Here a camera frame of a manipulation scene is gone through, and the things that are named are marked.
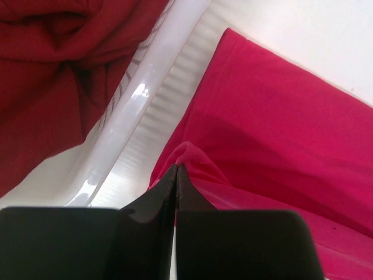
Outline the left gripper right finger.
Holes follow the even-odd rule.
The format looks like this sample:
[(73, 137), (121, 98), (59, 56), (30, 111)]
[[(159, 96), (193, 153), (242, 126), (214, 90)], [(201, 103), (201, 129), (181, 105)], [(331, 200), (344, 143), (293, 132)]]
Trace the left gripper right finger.
[(177, 173), (178, 279), (323, 279), (311, 234), (291, 211), (214, 207)]

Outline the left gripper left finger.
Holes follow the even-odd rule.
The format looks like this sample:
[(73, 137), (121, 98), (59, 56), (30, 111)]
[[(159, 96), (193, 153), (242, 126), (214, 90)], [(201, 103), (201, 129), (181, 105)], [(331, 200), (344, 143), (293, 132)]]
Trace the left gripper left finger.
[(169, 279), (177, 170), (121, 209), (2, 209), (1, 278)]

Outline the magenta t shirt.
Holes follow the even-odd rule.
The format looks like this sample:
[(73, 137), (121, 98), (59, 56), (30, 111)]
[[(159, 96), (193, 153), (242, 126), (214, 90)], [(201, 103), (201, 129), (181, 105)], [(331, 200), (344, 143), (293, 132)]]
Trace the magenta t shirt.
[(219, 209), (289, 209), (327, 279), (372, 278), (372, 108), (227, 29), (150, 177)]

